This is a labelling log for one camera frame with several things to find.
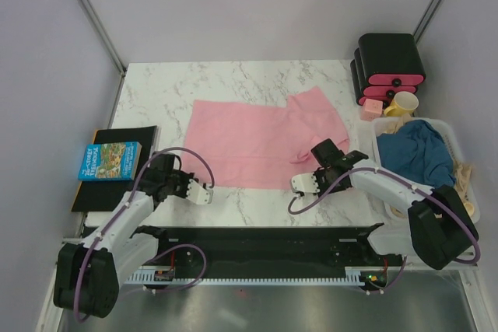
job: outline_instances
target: white marble surface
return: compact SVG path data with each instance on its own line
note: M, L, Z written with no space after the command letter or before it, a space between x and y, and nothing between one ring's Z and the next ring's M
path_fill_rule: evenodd
M359 119L349 61L234 61L130 64L113 128L160 126L158 149L184 144L195 99L286 105L286 97L319 86L349 133L350 149L372 156L370 123ZM287 213L284 190L216 187L213 203L169 197L145 221L157 226L341 226L386 222L383 205L362 191L328 196L298 216ZM303 205L297 203L295 209ZM109 213L89 213L88 226Z

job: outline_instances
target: plastic basket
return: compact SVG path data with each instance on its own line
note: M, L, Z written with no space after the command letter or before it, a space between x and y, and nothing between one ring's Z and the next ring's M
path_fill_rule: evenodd
M376 118L371 122L372 127L372 143L373 143L373 154L375 160L378 163L381 163L381 156L379 154L379 147L377 144L377 136L383 134L386 131L386 128L389 124L398 121L398 117L386 117L386 118ZM465 161L464 156L460 150L460 146L457 143L457 139L454 136L453 129L444 121L440 120L431 120L429 118L416 118L417 120L424 120L429 122L432 127L438 131L443 137L444 143L448 148L448 152L451 154L453 159L460 161L461 163ZM481 211L479 210L479 206L477 205L477 201L475 200L474 191L472 189L472 184L468 185L466 198L474 205L474 214L471 217L471 220L476 223L481 218ZM395 221L406 222L406 218L400 218L395 215L391 208L384 204L387 214L394 219Z

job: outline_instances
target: blue towel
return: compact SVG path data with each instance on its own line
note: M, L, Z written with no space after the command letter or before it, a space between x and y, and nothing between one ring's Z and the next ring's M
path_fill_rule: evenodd
M386 169L435 188L454 186L453 160L440 133L423 120L411 121L396 134L377 138Z

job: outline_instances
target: wall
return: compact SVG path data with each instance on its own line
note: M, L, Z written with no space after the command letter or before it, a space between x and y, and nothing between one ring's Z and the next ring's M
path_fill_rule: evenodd
M119 76L76 0L0 0L0 25L0 320L32 331Z
M430 0L91 0L125 64L352 58L368 31L412 33Z
M427 73L420 113L450 123L467 160L481 209L481 267L498 306L498 1L444 0L419 51Z

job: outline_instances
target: yellow mug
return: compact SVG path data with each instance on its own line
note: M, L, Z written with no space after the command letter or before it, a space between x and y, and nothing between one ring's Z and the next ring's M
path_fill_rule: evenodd
M392 99L391 105L384 109L384 115L386 117L400 117L405 113L412 114L418 106L417 96L401 91Z

